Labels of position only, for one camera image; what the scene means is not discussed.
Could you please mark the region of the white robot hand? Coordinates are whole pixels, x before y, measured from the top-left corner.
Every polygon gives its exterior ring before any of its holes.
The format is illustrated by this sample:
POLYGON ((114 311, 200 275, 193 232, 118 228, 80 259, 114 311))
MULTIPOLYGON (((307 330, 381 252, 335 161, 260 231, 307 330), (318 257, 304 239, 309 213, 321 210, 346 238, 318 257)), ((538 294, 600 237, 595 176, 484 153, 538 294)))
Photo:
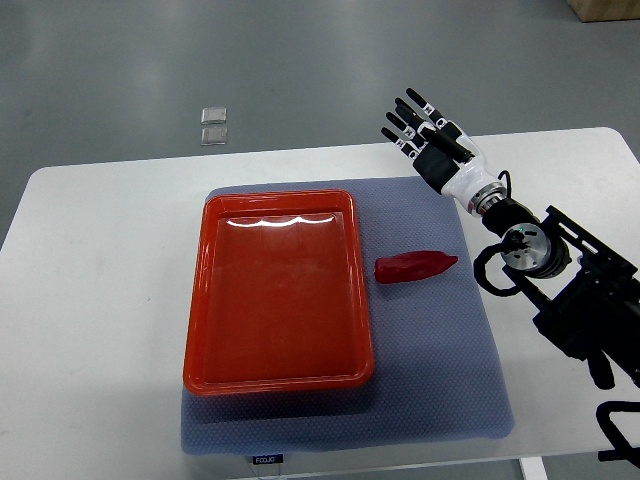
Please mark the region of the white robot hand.
POLYGON ((395 112, 400 118, 391 112, 385 117, 403 137, 387 127, 381 128, 382 135, 413 160, 414 169, 438 194, 455 198, 466 208, 490 208, 500 201, 501 181, 487 171, 477 144, 414 89, 407 88, 406 94, 425 117, 396 97, 395 112))

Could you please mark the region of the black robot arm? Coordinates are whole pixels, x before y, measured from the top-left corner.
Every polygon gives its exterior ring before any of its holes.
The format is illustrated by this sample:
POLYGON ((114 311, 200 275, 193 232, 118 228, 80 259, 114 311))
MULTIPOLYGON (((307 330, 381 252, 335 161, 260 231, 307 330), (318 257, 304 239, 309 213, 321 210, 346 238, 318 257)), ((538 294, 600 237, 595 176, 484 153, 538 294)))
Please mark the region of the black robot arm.
POLYGON ((639 381, 637 269, 557 208, 537 218, 512 195, 510 174, 492 174, 477 144, 413 89, 387 113, 383 135, 437 194, 456 200, 497 238, 473 262, 496 297, 524 295, 539 333, 613 388, 619 367, 639 381))

